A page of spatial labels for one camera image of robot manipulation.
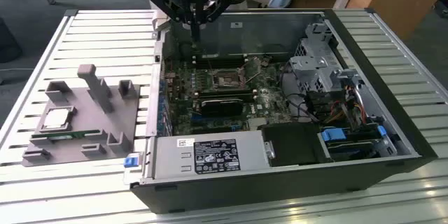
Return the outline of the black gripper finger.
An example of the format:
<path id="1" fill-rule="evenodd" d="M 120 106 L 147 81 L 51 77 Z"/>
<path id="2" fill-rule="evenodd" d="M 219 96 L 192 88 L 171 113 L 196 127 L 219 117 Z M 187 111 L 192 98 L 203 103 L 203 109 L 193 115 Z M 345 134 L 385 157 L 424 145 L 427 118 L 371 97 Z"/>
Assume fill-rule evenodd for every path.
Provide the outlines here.
<path id="1" fill-rule="evenodd" d="M 200 41 L 200 26 L 213 22 L 236 0 L 217 0 L 209 7 L 205 1 L 196 3 L 196 41 Z"/>
<path id="2" fill-rule="evenodd" d="M 189 27 L 192 41 L 196 41 L 196 21 L 189 0 L 151 0 L 151 2 L 173 21 Z"/>

